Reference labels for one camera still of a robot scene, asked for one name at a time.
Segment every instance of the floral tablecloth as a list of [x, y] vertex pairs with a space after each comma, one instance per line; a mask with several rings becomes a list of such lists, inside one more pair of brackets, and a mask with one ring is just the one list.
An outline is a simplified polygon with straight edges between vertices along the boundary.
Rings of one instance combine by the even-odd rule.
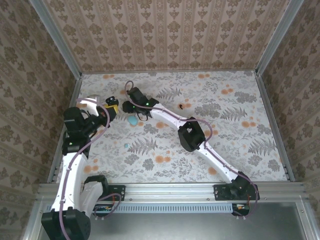
[[[181, 147], [176, 130], [152, 118], [130, 125], [132, 114], [121, 110], [128, 80], [169, 110], [208, 121], [211, 146], [252, 180], [286, 180], [253, 71], [83, 75], [80, 97], [115, 96], [120, 102], [116, 119], [91, 146], [84, 178], [103, 174], [111, 183], [221, 181], [214, 168]], [[208, 136], [206, 125], [200, 125]]]

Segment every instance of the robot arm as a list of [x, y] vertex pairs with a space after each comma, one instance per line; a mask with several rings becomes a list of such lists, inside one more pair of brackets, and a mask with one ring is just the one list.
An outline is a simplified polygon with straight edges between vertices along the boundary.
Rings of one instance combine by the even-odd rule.
[[[213, 152], [215, 156], [213, 156], [207, 149], [205, 149], [205, 143], [204, 143], [205, 135], [203, 134], [197, 122], [185, 122], [185, 121], [177, 120], [177, 119], [187, 120], [187, 118], [175, 114], [174, 112], [166, 109], [160, 103], [155, 104], [154, 107], [157, 109], [152, 109], [150, 111], [151, 117], [169, 125], [173, 129], [176, 129], [178, 131], [181, 145], [187, 151], [195, 152], [198, 156], [205, 159], [207, 163], [209, 163], [209, 165], [212, 166], [220, 174], [223, 181], [226, 182], [227, 184], [231, 183], [233, 180], [237, 178], [238, 175], [230, 171], [225, 166], [228, 165], [235, 172], [238, 172], [238, 170], [235, 167], [227, 163], [227, 161], [224, 160], [211, 146], [207, 146], [207, 148], [209, 148], [209, 150]], [[191, 141], [196, 141], [197, 138], [200, 140], [203, 140], [203, 142], [200, 145], [198, 145], [195, 150], [193, 150], [193, 146], [189, 146], [188, 143], [190, 143]]]
[[[119, 102], [114, 97], [108, 98], [106, 102], [105, 107], [111, 122], [117, 115]], [[88, 105], [88, 111], [70, 107], [63, 116], [67, 131], [62, 145], [61, 180], [51, 211], [42, 214], [41, 223], [51, 240], [65, 239], [59, 220], [61, 203], [63, 203], [62, 219], [68, 237], [71, 240], [87, 240], [91, 230], [92, 210], [100, 197], [108, 195], [109, 186], [104, 175], [90, 176], [84, 182], [81, 191], [84, 167], [90, 151], [90, 146], [86, 147], [86, 145], [91, 142], [92, 134], [94, 135], [100, 126], [107, 125], [108, 117], [101, 107], [92, 104]], [[77, 152], [84, 147], [86, 147], [85, 150], [74, 159], [71, 168], [68, 169]], [[62, 199], [63, 189], [65, 189], [64, 199]]]
[[201, 156], [220, 174], [226, 182], [226, 185], [222, 185], [219, 189], [219, 196], [223, 200], [245, 200], [248, 199], [248, 195], [255, 195], [256, 192], [255, 196], [259, 199], [257, 186], [253, 186], [252, 181], [244, 173], [233, 167], [209, 146], [204, 132], [194, 117], [186, 118], [175, 114], [157, 100], [147, 99], [137, 87], [128, 90], [127, 95], [130, 101], [126, 101], [122, 105], [125, 113], [142, 114], [176, 129], [181, 146], [186, 151], [195, 152]]

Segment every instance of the small blue object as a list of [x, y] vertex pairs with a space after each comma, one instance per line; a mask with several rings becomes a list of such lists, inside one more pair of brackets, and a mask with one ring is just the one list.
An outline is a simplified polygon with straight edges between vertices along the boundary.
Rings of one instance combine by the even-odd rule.
[[138, 124], [138, 120], [135, 116], [129, 116], [128, 121], [132, 126], [135, 126]]

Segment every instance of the yellow object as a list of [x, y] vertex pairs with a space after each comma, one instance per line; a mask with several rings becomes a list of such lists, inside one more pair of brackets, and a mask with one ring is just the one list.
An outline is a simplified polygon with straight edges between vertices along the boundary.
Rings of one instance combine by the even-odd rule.
[[111, 105], [109, 106], [108, 104], [103, 105], [106, 109], [114, 108], [115, 112], [118, 114], [118, 106], [117, 105]]

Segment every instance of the patterned wallpaper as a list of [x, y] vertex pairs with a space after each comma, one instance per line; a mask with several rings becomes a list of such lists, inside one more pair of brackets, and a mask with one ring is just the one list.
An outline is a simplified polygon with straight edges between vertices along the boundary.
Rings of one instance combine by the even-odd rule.
[[289, 0], [44, 0], [82, 72], [254, 69]]
[[291, 166], [320, 223], [320, 1], [305, 0], [263, 73]]
[[27, 0], [0, 1], [0, 239], [19, 239], [46, 182], [75, 79]]

